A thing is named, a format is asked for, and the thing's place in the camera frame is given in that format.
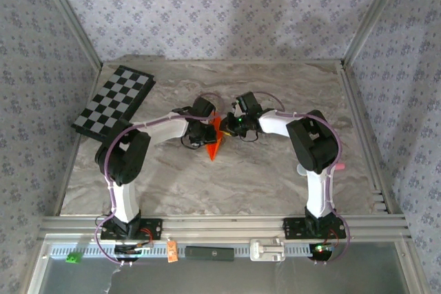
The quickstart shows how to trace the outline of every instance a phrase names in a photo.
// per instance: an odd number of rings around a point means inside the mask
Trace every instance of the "marble surface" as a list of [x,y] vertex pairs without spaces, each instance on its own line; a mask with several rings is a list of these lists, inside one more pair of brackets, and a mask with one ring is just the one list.
[[[289,111],[319,109],[337,129],[344,144],[344,171],[334,176],[334,202],[341,213],[372,213],[373,200],[360,145],[338,75],[330,68],[307,64],[121,62],[155,75],[156,85],[132,122],[163,116],[191,105],[203,92],[223,96],[229,108],[248,91],[277,95]],[[103,68],[99,86],[117,68]],[[273,107],[258,96],[263,107]],[[83,138],[63,203],[62,214],[107,213],[110,199],[94,163],[99,143]],[[303,214],[307,181],[296,172],[291,143],[282,136],[261,135],[255,143],[227,137],[214,162],[204,147],[192,151],[179,139],[150,148],[135,180],[144,215]]]

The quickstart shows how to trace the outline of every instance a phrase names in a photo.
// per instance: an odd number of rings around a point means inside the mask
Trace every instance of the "red wire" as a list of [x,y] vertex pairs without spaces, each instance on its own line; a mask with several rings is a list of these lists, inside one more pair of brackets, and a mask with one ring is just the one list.
[[152,232],[150,232],[149,229],[147,229],[147,228],[143,228],[143,229],[141,229],[141,230],[139,230],[139,231],[144,232],[144,233],[146,233],[146,234],[149,235],[149,242],[148,242],[148,243],[150,243],[150,242],[153,241],[153,235],[152,235]]
[[333,229],[329,229],[329,232],[332,232],[335,235],[335,237],[337,238],[337,244],[335,245],[335,247],[337,247],[338,241],[339,241],[337,233]]

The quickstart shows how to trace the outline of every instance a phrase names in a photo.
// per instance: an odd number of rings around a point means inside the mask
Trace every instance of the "floral wallpaper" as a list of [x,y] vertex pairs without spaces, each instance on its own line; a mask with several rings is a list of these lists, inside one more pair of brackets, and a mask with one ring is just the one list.
[[372,0],[69,0],[102,61],[341,59]]
[[0,0],[0,293],[17,293],[54,203],[92,67],[52,0]]
[[433,293],[441,293],[441,0],[391,0],[353,73]]

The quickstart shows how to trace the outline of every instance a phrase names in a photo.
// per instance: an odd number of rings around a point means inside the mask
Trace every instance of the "checkerboard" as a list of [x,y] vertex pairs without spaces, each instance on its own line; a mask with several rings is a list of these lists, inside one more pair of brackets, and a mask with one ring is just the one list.
[[132,118],[154,84],[153,75],[120,65],[72,127],[80,134],[104,141],[118,119]]

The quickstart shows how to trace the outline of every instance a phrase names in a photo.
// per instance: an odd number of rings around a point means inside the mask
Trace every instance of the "glass panel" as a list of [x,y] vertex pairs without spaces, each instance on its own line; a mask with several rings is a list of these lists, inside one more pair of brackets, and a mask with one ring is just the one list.
[[352,244],[335,264],[307,258],[282,263],[210,262],[145,258],[148,265],[119,267],[104,258],[80,264],[49,262],[40,294],[83,293],[408,293],[394,244]]

